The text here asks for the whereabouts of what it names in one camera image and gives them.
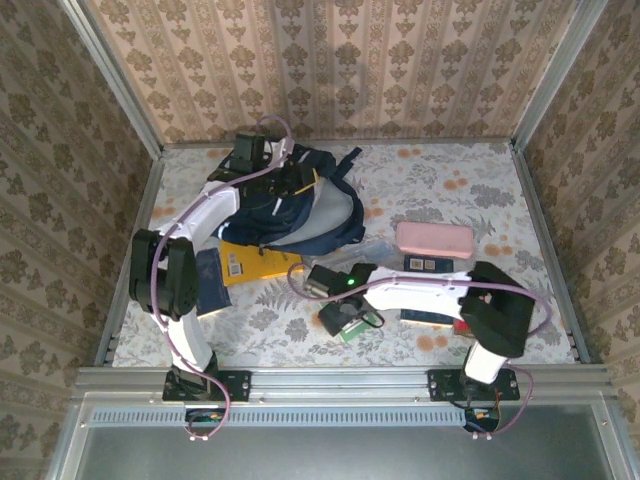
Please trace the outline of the navy blue backpack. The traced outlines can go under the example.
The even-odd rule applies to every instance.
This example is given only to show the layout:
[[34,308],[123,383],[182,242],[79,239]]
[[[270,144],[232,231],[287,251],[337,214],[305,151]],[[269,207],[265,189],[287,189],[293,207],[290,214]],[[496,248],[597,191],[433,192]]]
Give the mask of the navy blue backpack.
[[364,236],[364,207],[345,180],[362,153],[354,148],[338,161],[328,151],[300,144],[292,160],[314,170],[316,183],[291,196],[262,191],[228,217],[213,233],[218,239],[242,246],[307,256],[327,255],[359,243]]

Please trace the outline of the clear plastic pen pack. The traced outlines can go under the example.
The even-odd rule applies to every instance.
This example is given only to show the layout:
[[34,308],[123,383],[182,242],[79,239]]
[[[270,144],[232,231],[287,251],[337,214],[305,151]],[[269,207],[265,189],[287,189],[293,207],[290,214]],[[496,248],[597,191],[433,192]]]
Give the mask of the clear plastic pen pack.
[[321,265],[335,271],[349,272],[356,263],[371,263],[384,267],[399,267],[402,255],[396,247],[382,239],[345,246],[328,255],[309,257],[310,267]]

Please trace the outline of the green card pack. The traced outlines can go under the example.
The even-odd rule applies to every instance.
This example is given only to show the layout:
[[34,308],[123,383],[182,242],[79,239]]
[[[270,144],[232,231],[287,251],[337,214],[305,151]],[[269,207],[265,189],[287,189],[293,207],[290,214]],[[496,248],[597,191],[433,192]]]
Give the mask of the green card pack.
[[345,343],[351,342],[360,334],[364,333],[369,328],[369,325],[362,320],[354,320],[347,324],[340,332],[339,337]]

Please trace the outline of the blue book with gold pattern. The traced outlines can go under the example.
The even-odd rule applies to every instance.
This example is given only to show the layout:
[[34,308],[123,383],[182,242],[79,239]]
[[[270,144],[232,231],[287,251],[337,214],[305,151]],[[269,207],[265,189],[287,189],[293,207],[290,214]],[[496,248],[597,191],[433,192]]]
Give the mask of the blue book with gold pattern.
[[[422,273],[451,273],[454,271],[454,261],[447,258],[406,255],[404,257],[404,270],[406,272]],[[400,311],[402,321],[414,322],[421,325],[451,328],[454,317],[418,310],[402,309]]]

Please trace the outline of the yellow book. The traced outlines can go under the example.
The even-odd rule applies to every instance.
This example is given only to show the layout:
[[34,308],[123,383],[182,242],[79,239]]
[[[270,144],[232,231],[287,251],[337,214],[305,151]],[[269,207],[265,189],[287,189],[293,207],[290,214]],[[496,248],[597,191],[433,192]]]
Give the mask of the yellow book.
[[223,241],[219,244],[219,254],[226,287],[286,276],[293,264],[302,261],[297,254]]

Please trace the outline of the pink pencil case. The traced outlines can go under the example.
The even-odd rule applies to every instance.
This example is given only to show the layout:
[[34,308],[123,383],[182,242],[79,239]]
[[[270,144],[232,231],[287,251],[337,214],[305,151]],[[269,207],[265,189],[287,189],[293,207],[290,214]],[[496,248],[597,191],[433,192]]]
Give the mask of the pink pencil case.
[[475,253],[469,227],[439,223],[400,222],[396,245],[404,253],[470,259]]

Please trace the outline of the plain navy book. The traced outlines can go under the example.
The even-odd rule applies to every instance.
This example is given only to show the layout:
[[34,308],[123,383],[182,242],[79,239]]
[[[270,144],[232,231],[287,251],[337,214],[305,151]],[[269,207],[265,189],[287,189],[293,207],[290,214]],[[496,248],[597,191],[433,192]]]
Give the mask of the plain navy book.
[[223,283],[222,265],[216,248],[202,250],[196,255],[199,295],[196,303],[198,317],[210,315],[231,305]]

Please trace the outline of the floral patterned table cover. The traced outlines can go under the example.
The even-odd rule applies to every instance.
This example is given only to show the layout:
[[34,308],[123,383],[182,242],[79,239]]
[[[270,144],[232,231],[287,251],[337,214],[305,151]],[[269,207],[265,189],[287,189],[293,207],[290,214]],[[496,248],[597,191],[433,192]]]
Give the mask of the floral patterned table cover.
[[[467,226],[477,259],[553,300],[507,144],[365,145],[347,179],[365,207],[361,243],[382,239],[395,246],[402,221]],[[385,313],[383,327],[345,343],[322,327],[317,305],[281,278],[236,285],[229,295],[231,305],[202,322],[224,367],[457,365],[470,346],[447,327],[402,321],[395,311]]]

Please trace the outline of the grey metal sheet tray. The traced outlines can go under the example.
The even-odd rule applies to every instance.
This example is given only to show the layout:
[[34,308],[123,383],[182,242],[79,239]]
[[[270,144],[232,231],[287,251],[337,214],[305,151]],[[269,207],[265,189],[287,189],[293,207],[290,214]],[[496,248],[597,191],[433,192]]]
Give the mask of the grey metal sheet tray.
[[640,461],[602,403],[535,405],[507,432],[463,426],[90,427],[91,399],[64,428],[46,480],[640,480]]

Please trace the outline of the aluminium mounting rail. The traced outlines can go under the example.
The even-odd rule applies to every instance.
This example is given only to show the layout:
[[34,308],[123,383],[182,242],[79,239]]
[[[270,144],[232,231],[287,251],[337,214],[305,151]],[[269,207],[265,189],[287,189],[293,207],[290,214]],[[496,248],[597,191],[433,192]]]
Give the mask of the aluminium mounting rail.
[[[252,371],[250,405],[425,404],[428,366],[374,368],[256,368]],[[606,369],[593,364],[525,365],[513,367],[519,386],[534,380],[534,404],[588,403],[614,398]],[[72,397],[103,395],[141,403],[161,400],[165,369],[83,368]]]

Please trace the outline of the aluminium side rail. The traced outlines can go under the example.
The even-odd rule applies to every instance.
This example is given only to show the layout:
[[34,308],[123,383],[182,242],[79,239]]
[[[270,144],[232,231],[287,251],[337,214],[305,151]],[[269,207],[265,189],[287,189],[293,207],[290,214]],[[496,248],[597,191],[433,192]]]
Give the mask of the aluminium side rail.
[[553,288],[561,319],[571,333],[578,360],[583,364],[591,364],[594,362],[594,359],[589,351],[589,346],[583,332],[583,320],[580,318],[579,310],[574,306],[569,288],[566,284],[561,263],[556,254],[546,217],[526,159],[524,154],[513,145],[509,145],[509,147],[533,228],[539,242],[541,254],[546,264],[549,281]]
[[[159,158],[152,162],[149,177],[146,182],[141,201],[138,205],[138,212],[132,230],[133,234],[135,234],[138,229],[146,227],[149,224],[155,201],[160,189],[164,167],[165,165],[162,158]],[[94,367],[110,366],[113,362],[115,349],[118,345],[120,331],[126,316],[126,311],[129,303],[128,287],[131,249],[131,245],[128,245],[112,297],[111,305],[107,314],[100,343],[96,350],[96,355],[93,361]]]

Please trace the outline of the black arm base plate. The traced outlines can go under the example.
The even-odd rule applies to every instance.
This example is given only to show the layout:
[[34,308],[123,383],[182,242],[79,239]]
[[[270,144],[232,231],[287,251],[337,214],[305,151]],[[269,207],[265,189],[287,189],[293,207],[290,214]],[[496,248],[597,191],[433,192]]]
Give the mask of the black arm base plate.
[[430,369],[427,380],[430,398],[435,402],[517,401],[521,398],[515,372],[510,369],[501,369],[490,384],[472,380],[461,368]]
[[[252,374],[248,370],[220,370],[217,380],[223,385],[231,401],[247,402]],[[170,370],[165,377],[163,401],[223,402],[224,393],[210,380],[179,369]]]

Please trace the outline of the aluminium frame post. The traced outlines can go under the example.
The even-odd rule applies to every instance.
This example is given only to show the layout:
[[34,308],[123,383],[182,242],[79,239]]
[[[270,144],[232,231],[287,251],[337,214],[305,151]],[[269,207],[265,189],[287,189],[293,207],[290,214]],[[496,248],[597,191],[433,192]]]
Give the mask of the aluminium frame post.
[[512,145],[516,152],[523,152],[528,145],[604,12],[607,2],[608,0],[578,1],[574,15],[512,135]]
[[114,49],[101,32],[87,2],[85,0],[59,0],[59,3],[151,159],[153,161],[159,160],[163,151],[162,141],[156,135],[148,116],[135,95],[131,82],[127,79],[123,67],[116,58]]

